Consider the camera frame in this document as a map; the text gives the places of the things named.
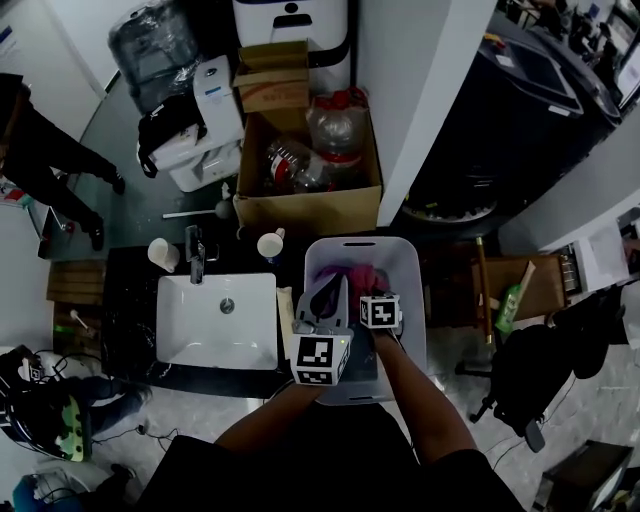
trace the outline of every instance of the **plastic bag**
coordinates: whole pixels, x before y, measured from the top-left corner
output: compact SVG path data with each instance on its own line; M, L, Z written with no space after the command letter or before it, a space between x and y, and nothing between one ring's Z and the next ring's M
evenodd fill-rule
M142 114L191 92L201 59L187 17L174 1L130 10L109 31L109 48Z

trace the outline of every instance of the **faucet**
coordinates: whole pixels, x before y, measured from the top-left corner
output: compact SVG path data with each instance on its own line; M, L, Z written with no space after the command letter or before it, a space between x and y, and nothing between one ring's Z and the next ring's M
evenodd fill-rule
M188 226L185 231L185 253L187 261L191 263L191 284L201 285L204 281L205 261L218 261L220 246L217 247L216 255L212 258L205 257L205 248L202 243L202 229L199 226Z

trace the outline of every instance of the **white cup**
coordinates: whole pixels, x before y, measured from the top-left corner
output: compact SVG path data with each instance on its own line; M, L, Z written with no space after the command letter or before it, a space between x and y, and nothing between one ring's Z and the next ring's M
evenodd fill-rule
M156 238L149 244L147 256L152 263L173 274L180 261L180 251L164 238Z
M269 263L277 264L284 249L284 229L278 228L275 233L266 233L258 239L258 252Z

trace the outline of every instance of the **chair leg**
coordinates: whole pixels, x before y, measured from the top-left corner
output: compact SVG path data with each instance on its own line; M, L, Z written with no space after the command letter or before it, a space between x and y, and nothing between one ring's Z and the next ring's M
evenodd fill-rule
M488 409L493 409L494 402L495 402L495 399L491 394L489 394L489 396L487 396L486 398L483 398L482 407L480 407L480 410L477 412L477 414L469 415L469 421L471 421L471 423L478 423L480 418L482 418L482 416L484 415L485 412L487 412Z
M484 377L485 379L491 378L491 372L482 372L477 370L467 370L464 361L460 361L456 365L455 369L456 375L470 375L472 377Z

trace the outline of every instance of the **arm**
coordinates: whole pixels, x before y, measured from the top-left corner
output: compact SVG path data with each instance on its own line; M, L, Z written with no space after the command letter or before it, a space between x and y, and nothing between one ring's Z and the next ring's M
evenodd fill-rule
M232 425L215 442L227 450L249 454L277 441L324 392L318 386L292 384L267 404Z
M388 334L372 332L420 462L426 465L458 450L476 449L469 429L447 397Z

